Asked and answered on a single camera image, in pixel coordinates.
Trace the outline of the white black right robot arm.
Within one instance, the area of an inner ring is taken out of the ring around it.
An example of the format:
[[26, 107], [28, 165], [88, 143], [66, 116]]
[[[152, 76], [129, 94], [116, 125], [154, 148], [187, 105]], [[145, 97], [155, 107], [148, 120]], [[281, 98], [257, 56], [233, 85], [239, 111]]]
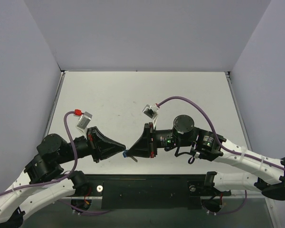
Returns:
[[177, 116], [173, 128], [168, 130], [156, 130], [153, 123], [146, 123], [141, 137], [123, 155], [155, 158], [157, 150], [163, 148], [175, 150], [175, 157], [179, 157], [181, 147], [190, 147], [189, 164], [200, 159], [241, 170], [240, 173], [207, 172], [202, 185], [207, 194], [249, 190], [273, 200], [285, 200], [285, 157], [274, 159], [240, 147], [221, 135], [195, 127], [188, 115]]

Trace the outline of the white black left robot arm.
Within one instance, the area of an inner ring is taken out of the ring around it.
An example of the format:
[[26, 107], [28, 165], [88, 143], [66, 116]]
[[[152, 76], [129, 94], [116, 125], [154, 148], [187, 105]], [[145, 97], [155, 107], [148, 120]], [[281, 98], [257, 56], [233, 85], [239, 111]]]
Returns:
[[31, 214], [65, 196], [86, 195], [91, 187], [85, 174], [76, 170], [78, 159], [91, 156], [99, 162], [124, 150], [125, 145], [105, 137], [97, 127], [69, 142], [55, 133], [47, 135], [33, 160], [0, 193], [0, 228], [18, 228]]

